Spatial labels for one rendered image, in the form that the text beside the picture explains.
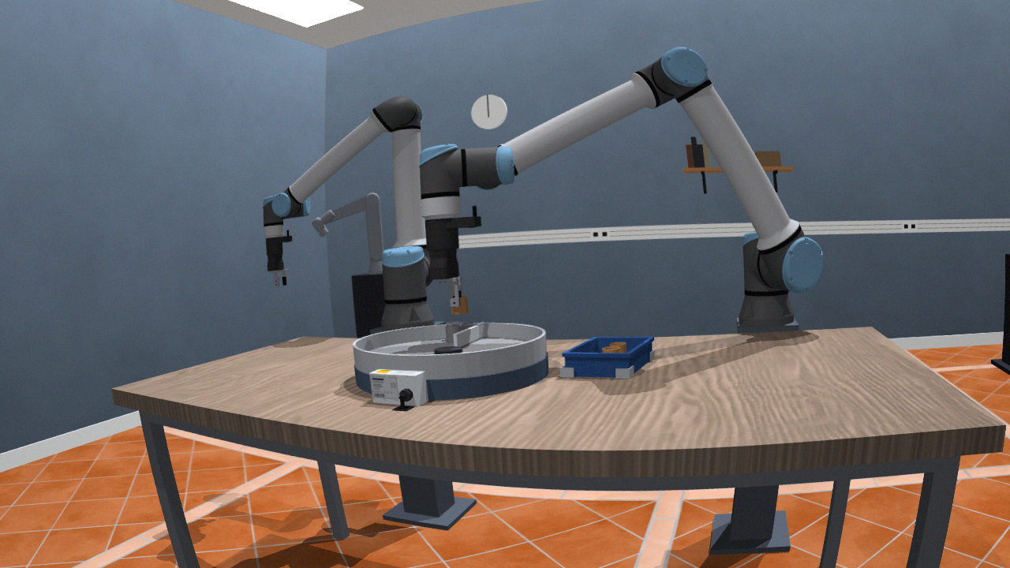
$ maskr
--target table leg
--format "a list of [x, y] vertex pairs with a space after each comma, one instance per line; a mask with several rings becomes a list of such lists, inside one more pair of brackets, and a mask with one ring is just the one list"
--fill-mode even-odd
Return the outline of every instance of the table leg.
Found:
[[737, 487], [732, 514], [712, 522], [710, 554], [765, 554], [789, 552], [786, 511], [775, 510], [779, 486]]
[[165, 427], [148, 420], [143, 412], [140, 412], [140, 427], [143, 430], [144, 444], [147, 445], [150, 473], [155, 476], [155, 487], [158, 489], [158, 499], [162, 503], [162, 514], [165, 515], [165, 526], [169, 530], [176, 563], [179, 564], [179, 568], [200, 568], [196, 560], [196, 550], [193, 549], [193, 539], [189, 534], [189, 526], [186, 525], [186, 513], [179, 500], [179, 487], [176, 485], [176, 475], [172, 471], [169, 444], [165, 440]]
[[336, 464], [316, 462], [319, 465], [319, 482], [322, 483], [322, 494], [326, 498], [326, 512], [329, 514], [329, 532], [334, 541], [346, 539], [347, 517], [343, 514], [343, 501], [340, 499], [340, 484], [336, 479]]
[[451, 481], [400, 476], [403, 501], [382, 515], [386, 520], [448, 531], [477, 504], [477, 499], [458, 499]]
[[831, 508], [827, 512], [827, 532], [821, 549], [820, 568], [834, 568], [838, 562], [841, 527], [845, 523], [845, 507], [848, 505], [848, 479], [835, 481], [831, 490]]
[[938, 568], [940, 565], [953, 493], [957, 488], [960, 461], [958, 457], [944, 458], [935, 470], [922, 476], [919, 514], [915, 517], [908, 568]]

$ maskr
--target blue bin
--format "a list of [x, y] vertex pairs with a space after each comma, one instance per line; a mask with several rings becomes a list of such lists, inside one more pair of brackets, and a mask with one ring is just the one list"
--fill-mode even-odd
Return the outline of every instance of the blue bin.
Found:
[[[565, 366], [575, 370], [577, 377], [614, 377], [617, 369], [634, 367], [637, 373], [649, 361], [655, 338], [593, 338], [566, 351]], [[624, 342], [627, 353], [602, 353], [614, 342]]]

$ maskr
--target orange floor tile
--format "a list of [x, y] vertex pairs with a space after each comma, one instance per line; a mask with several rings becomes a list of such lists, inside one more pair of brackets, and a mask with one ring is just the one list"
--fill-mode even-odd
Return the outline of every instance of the orange floor tile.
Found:
[[[910, 353], [996, 415], [1010, 419], [1010, 377], [989, 365], [1001, 357], [1001, 346]], [[224, 449], [188, 435], [169, 434], [168, 439], [184, 508], [214, 507], [189, 526], [204, 568], [634, 568], [650, 527], [663, 526], [653, 518], [654, 499], [581, 500], [585, 494], [566, 499], [463, 490], [457, 495], [478, 503], [450, 531], [416, 528], [382, 518], [400, 501], [395, 483], [339, 474], [350, 536], [334, 542], [313, 467], [294, 458]], [[282, 467], [290, 471], [247, 494], [236, 492]], [[970, 470], [970, 478], [957, 483], [942, 567], [1010, 568], [1010, 508], [1005, 506], [1010, 501], [1010, 455], [966, 456], [961, 467]], [[839, 566], [905, 565], [920, 485], [878, 481], [849, 492]], [[216, 504], [221, 499], [230, 502]], [[729, 512], [732, 500], [686, 500], [679, 507], [676, 532], [667, 533], [673, 542], [662, 543], [664, 562], [669, 568], [814, 568], [829, 502], [826, 491], [780, 495], [778, 506], [789, 518], [788, 553], [709, 557], [713, 515]], [[137, 540], [144, 535], [150, 538]], [[118, 545], [134, 550], [100, 556]], [[176, 566], [140, 429], [0, 472], [0, 568], [70, 567], [86, 561], [95, 568]]]

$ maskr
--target circular bowl feeder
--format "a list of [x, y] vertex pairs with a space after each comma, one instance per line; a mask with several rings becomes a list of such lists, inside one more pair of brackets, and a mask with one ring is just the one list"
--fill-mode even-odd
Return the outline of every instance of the circular bowl feeder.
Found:
[[[547, 376], [547, 333], [542, 328], [523, 323], [474, 325], [477, 329], [444, 323], [405, 327], [356, 341], [358, 387], [371, 393], [369, 376], [379, 369], [423, 371], [428, 400], [454, 400], [518, 390]], [[453, 340], [449, 334], [461, 328]], [[461, 351], [446, 349], [453, 347]]]

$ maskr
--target blue wall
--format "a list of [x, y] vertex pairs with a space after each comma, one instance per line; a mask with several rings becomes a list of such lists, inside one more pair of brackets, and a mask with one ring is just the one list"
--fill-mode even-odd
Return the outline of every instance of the blue wall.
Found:
[[[593, 3], [548, 0], [458, 16], [333, 48], [326, 146], [397, 95], [423, 109], [422, 145], [482, 148], [625, 81], [687, 45], [756, 151], [780, 151], [790, 215], [805, 221], [1010, 217], [1010, 14], [1000, 4], [800, 1]], [[482, 130], [471, 105], [492, 93], [508, 119]], [[686, 175], [697, 135], [676, 102], [641, 110], [492, 191], [464, 190], [502, 232], [744, 222], [720, 175]], [[378, 192], [394, 240], [389, 136], [327, 184], [337, 206]], [[335, 332], [354, 335], [349, 275], [365, 272], [364, 219], [331, 226]], [[889, 337], [1002, 328], [1006, 232], [819, 236], [820, 284], [792, 294], [805, 328], [870, 325]], [[463, 250], [468, 320], [518, 321], [548, 337], [735, 330], [738, 239]], [[447, 290], [432, 284], [437, 319]]]
[[112, 387], [332, 335], [324, 243], [290, 223], [275, 289], [261, 213], [323, 151], [323, 50], [168, 0], [0, 15], [0, 452], [126, 413]]

